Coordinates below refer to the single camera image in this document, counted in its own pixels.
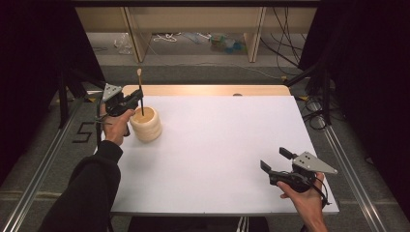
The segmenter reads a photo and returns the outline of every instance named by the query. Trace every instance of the black sleeve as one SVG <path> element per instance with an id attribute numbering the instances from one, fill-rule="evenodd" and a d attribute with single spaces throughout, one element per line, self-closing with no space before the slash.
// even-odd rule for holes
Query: black sleeve
<path id="1" fill-rule="evenodd" d="M 67 189 L 45 216 L 39 231 L 104 231 L 121 179 L 121 148 L 102 141 L 94 156 L 74 169 Z"/>

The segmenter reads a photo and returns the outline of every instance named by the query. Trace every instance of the wire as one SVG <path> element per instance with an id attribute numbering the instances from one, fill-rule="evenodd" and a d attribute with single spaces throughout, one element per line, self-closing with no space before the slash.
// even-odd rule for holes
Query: wire
<path id="1" fill-rule="evenodd" d="M 276 42 L 280 43 L 280 41 L 279 41 L 277 38 L 275 38 L 275 36 L 274 36 L 272 33 L 271 33 L 271 37 L 272 37 L 272 39 L 274 39 Z M 302 50 L 301 48 L 299 48 L 299 47 L 297 47 L 297 46 L 292 46 L 292 45 L 289 45 L 289 44 L 286 44 L 286 43 L 282 43 L 282 45 L 288 46 L 288 47 L 292 47 L 292 48 L 294 48 L 294 49 Z"/>
<path id="2" fill-rule="evenodd" d="M 278 76 L 272 76 L 272 75 L 266 74 L 264 72 L 254 70 L 254 69 L 251 69 L 251 68 L 247 68 L 247 67 L 243 67 L 243 66 L 240 66 L 240 65 L 236 65 L 236 64 L 233 64 L 233 63 L 200 62 L 200 63 L 192 63 L 192 64 L 181 63 L 181 64 L 170 65 L 170 64 L 167 64 L 167 63 L 163 62 L 163 60 L 159 57 L 159 54 L 154 50 L 154 48 L 152 48 L 150 46 L 150 44 L 147 41 L 145 41 L 145 39 L 143 39 L 143 41 L 148 45 L 148 48 L 156 55 L 156 58 L 165 66 L 174 67 L 174 66 L 201 66 L 201 65 L 221 65 L 221 66 L 229 65 L 229 66 L 242 68 L 244 70 L 248 70 L 248 71 L 251 71 L 251 72 L 260 73 L 260 74 L 266 75 L 268 77 L 271 77 L 273 79 L 280 79 L 280 77 L 278 77 Z"/>
<path id="3" fill-rule="evenodd" d="M 156 42 L 156 41 L 158 41 L 158 40 L 164 40 L 164 41 L 168 41 L 168 42 L 177 42 L 177 39 L 174 38 L 174 34 L 173 34 L 173 33 L 171 33 L 171 34 L 166 33 L 166 34 L 165 34 L 165 37 L 161 36 L 160 34 L 157 34 L 157 37 L 156 37 L 156 38 L 153 38 L 153 41 Z"/>
<path id="4" fill-rule="evenodd" d="M 281 31 L 282 31 L 282 37 L 280 38 L 279 47 L 280 47 L 280 45 L 282 44 L 283 37 L 285 37 L 285 38 L 289 41 L 290 47 L 292 47 L 293 55 L 295 56 L 295 59 L 296 59 L 297 62 L 299 63 L 300 57 L 299 57 L 299 55 L 297 54 L 297 52 L 296 52 L 296 50 L 295 50 L 295 48 L 294 48 L 294 46 L 293 46 L 293 44 L 292 44 L 292 40 L 290 39 L 290 30 L 289 30 L 289 24 L 288 24 L 289 8 L 286 7 L 286 8 L 284 9 L 284 16 L 285 16 L 284 25 L 282 25 L 282 23 L 281 23 L 281 21 L 280 21 L 280 19 L 279 19 L 279 17 L 278 17 L 277 11 L 275 10 L 275 8 L 273 8 L 273 10 L 274 10 L 274 13 L 275 13 L 275 17 L 276 17 L 277 20 L 278 20 L 280 29 L 281 29 Z"/>
<path id="5" fill-rule="evenodd" d="M 269 46 L 263 41 L 262 38 L 260 38 L 260 41 L 261 41 L 263 44 L 265 44 L 268 49 L 270 49 L 271 51 L 273 51 L 277 56 L 280 56 L 281 58 L 285 59 L 287 62 L 291 63 L 291 64 L 294 65 L 295 67 L 298 66 L 298 64 L 296 64 L 295 62 L 289 60 L 289 59 L 286 58 L 284 55 L 280 54 L 278 51 L 276 51 L 276 50 L 274 50 L 273 48 L 269 47 Z"/>

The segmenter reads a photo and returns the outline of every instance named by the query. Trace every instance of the white paper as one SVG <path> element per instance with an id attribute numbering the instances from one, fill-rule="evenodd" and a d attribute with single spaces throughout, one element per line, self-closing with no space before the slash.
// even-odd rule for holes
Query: white paper
<path id="1" fill-rule="evenodd" d="M 264 160 L 273 170 L 292 170 L 279 147 L 315 155 L 293 97 L 149 96 L 144 106 L 158 111 L 162 134 L 150 143 L 133 131 L 125 138 L 113 213 L 296 213 L 260 168 Z M 337 213 L 329 186 L 328 193 L 334 204 L 324 212 Z"/>

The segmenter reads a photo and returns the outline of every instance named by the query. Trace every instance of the hand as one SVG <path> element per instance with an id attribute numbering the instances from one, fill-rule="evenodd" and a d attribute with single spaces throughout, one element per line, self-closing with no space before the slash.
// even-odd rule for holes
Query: hand
<path id="1" fill-rule="evenodd" d="M 325 179 L 323 173 L 319 172 L 316 173 L 316 177 L 322 182 Z M 322 183 L 320 181 L 316 180 L 314 182 L 318 189 L 322 189 Z M 322 198 L 319 192 L 310 188 L 308 191 L 299 193 L 284 182 L 277 182 L 277 185 L 284 192 L 280 198 L 290 198 L 292 200 L 309 232 L 328 231 L 323 218 Z"/>
<path id="2" fill-rule="evenodd" d="M 118 146 L 123 144 L 124 134 L 127 133 L 127 122 L 133 114 L 134 110 L 129 109 L 118 117 L 104 117 L 102 129 L 105 134 L 105 140 L 111 141 Z"/>

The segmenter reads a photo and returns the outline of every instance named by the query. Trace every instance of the metal rail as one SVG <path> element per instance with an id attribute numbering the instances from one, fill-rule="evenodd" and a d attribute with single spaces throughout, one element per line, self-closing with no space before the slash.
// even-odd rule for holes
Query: metal rail
<path id="1" fill-rule="evenodd" d="M 313 107 L 315 108 L 315 110 L 319 109 L 316 104 Z M 322 124 L 323 127 L 325 126 L 323 119 L 320 119 L 320 124 Z M 349 158 L 346 156 L 343 147 L 338 141 L 338 138 L 332 126 L 326 126 L 324 131 L 326 138 L 328 139 L 329 144 L 331 145 L 332 150 L 335 153 L 337 162 L 340 165 L 340 168 L 343 171 L 347 183 L 352 189 L 360 208 L 362 209 L 362 212 L 367 220 L 368 225 L 370 226 L 371 231 L 387 231 L 377 209 L 371 202 L 370 197 L 368 196 L 365 188 L 362 185 L 362 182 L 360 181 L 356 171 L 354 170 Z"/>
<path id="2" fill-rule="evenodd" d="M 3 228 L 3 232 L 15 232 L 20 227 L 21 223 L 24 221 L 25 216 L 27 215 L 34 198 L 36 197 L 36 193 L 39 190 L 40 186 L 43 183 L 43 180 L 50 168 L 53 164 L 53 161 L 58 154 L 61 145 L 63 144 L 64 139 L 66 138 L 67 131 L 69 130 L 73 117 L 75 116 L 77 110 L 82 105 L 84 99 L 76 99 L 74 100 L 71 112 L 69 113 L 69 118 L 62 129 L 59 129 L 54 136 L 51 145 L 48 148 L 42 162 L 40 163 L 39 167 L 37 168 L 36 173 L 34 174 L 33 178 L 30 181 L 27 189 L 23 192 L 20 200 L 18 201 L 15 209 L 10 214 L 5 227 Z"/>

